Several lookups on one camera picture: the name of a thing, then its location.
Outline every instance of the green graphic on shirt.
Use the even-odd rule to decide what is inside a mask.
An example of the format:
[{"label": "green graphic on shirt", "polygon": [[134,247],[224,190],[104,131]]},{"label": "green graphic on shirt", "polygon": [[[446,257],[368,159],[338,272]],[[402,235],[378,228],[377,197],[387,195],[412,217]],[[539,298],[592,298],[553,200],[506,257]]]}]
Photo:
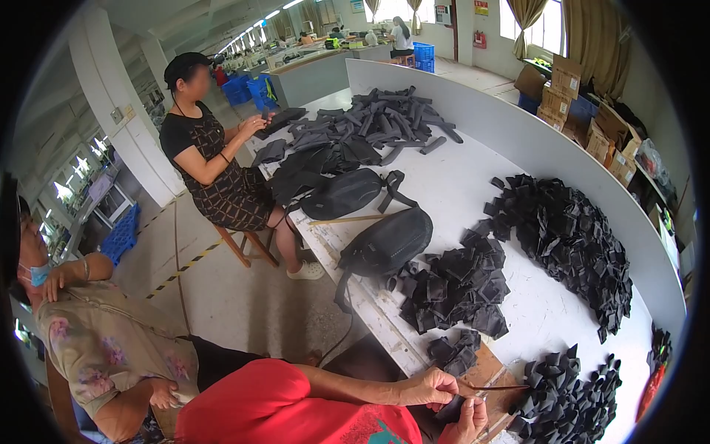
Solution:
[{"label": "green graphic on shirt", "polygon": [[370,439],[367,441],[367,444],[407,444],[406,441],[395,435],[395,433],[390,430],[387,424],[380,421],[379,419],[377,420],[377,423],[380,425],[380,427],[382,427],[382,431],[370,435]]}]

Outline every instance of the floral shirt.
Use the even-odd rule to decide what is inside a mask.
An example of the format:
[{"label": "floral shirt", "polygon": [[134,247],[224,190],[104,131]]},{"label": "floral shirt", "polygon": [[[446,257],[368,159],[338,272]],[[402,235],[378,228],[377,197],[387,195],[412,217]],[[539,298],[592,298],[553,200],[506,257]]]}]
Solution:
[{"label": "floral shirt", "polygon": [[108,281],[80,283],[42,302],[42,341],[72,396],[90,417],[119,392],[148,377],[177,382],[181,404],[198,395],[197,354],[187,330],[148,301]]}]

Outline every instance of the black cap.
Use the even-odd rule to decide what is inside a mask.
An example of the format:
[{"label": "black cap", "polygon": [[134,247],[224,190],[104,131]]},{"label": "black cap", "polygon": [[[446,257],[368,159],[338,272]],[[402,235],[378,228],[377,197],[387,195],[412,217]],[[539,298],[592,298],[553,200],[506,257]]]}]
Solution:
[{"label": "black cap", "polygon": [[175,57],[168,63],[163,79],[168,84],[168,88],[174,88],[178,79],[183,79],[188,70],[195,65],[209,66],[212,61],[206,55],[200,53],[183,53]]}]

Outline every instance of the white slipper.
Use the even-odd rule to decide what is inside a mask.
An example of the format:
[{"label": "white slipper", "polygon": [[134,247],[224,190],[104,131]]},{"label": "white slipper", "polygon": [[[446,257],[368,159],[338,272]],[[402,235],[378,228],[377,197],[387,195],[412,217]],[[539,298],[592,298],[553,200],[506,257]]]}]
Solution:
[{"label": "white slipper", "polygon": [[322,278],[324,274],[325,270],[320,264],[318,264],[317,262],[306,261],[303,261],[303,266],[299,271],[296,271],[295,273],[289,273],[288,271],[286,271],[286,276],[290,277],[291,279],[306,279],[308,281],[317,281],[318,279]]}]

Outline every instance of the yellow and black floor tape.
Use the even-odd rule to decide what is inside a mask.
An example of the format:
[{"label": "yellow and black floor tape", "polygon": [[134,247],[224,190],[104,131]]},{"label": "yellow and black floor tape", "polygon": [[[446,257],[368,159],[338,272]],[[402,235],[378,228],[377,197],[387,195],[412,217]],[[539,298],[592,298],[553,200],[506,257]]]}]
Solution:
[{"label": "yellow and black floor tape", "polygon": [[179,275],[183,274],[188,268],[190,268],[191,266],[195,265],[200,259],[202,259],[203,257],[205,257],[210,251],[212,251],[212,250],[214,250],[215,248],[219,247],[219,245],[221,245],[221,244],[223,244],[223,243],[224,243],[224,239],[220,239],[219,241],[213,243],[212,245],[210,245],[209,247],[207,247],[206,249],[204,249],[204,251],[203,251],[202,253],[200,253],[200,254],[198,254],[197,256],[195,256],[195,257],[192,259],[192,261],[187,262],[184,266],[181,266],[181,267],[180,267],[180,270],[177,270],[175,273],[173,273],[173,275],[172,275],[171,277],[167,278],[167,279],[165,280],[165,282],[163,282],[163,283],[160,284],[155,290],[153,290],[153,292],[151,292],[151,294],[149,294],[146,299],[150,299],[150,298],[152,298],[153,296],[155,296],[156,294],[158,294],[161,290],[163,290],[166,286],[168,286],[168,284],[169,284],[170,282],[172,282],[172,281],[174,281],[175,279],[177,279]]},{"label": "yellow and black floor tape", "polygon": [[175,202],[177,202],[178,199],[181,198],[185,193],[187,193],[187,190],[183,191],[182,193],[180,193],[179,195],[177,195],[177,197],[175,197],[173,200],[171,200],[170,202],[168,202],[168,204],[167,204],[165,207],[163,207],[163,209],[161,209],[160,212],[158,212],[158,214],[156,214],[155,216],[153,216],[153,219],[149,220],[147,224],[143,225],[143,227],[142,227],[140,230],[138,230],[138,232],[136,233],[136,236],[138,236],[140,233],[143,232],[143,230],[145,230],[146,228],[148,228],[148,225],[150,225],[154,220],[156,220],[156,219],[158,218],[158,216],[160,216],[161,214],[163,214],[168,208],[170,208],[170,206],[172,206]]}]

